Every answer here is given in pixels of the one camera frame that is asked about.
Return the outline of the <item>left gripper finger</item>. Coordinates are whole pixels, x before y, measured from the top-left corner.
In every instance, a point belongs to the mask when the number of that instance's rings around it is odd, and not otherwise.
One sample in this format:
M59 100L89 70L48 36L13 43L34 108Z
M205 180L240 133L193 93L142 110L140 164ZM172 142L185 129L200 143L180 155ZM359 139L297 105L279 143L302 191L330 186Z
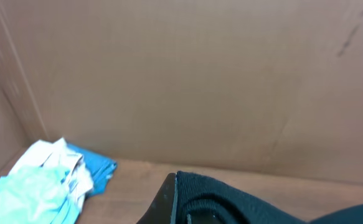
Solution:
M176 224L177 177L170 173L137 224Z

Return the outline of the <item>black t-shirt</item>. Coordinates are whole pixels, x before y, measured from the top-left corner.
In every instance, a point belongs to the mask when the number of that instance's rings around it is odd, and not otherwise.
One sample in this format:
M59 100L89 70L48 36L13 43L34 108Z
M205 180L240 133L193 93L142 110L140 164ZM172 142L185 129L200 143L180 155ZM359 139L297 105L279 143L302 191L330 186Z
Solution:
M304 223L272 204L217 179L179 171L177 179L177 223L192 223L194 217L214 217L221 223ZM345 208L311 223L363 224L363 204Z

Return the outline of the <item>beige folded shirt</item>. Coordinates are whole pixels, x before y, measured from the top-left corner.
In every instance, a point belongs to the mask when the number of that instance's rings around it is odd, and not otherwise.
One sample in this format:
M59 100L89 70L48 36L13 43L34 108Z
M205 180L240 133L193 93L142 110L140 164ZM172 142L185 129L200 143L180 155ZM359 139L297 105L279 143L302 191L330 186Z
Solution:
M93 189L93 179L86 167L84 155L70 149L64 138L56 142L38 140L33 143L17 160L9 171L15 174L23 167L66 167L64 186L70 193L70 198L79 210L83 208L85 198Z

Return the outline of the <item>light blue printed t-shirt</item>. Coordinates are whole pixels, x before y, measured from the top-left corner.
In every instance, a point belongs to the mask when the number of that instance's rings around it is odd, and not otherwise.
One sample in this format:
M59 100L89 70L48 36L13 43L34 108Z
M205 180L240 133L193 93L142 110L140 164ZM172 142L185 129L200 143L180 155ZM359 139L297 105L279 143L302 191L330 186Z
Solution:
M25 166L0 177L0 224L75 223L80 209L64 183L66 167Z

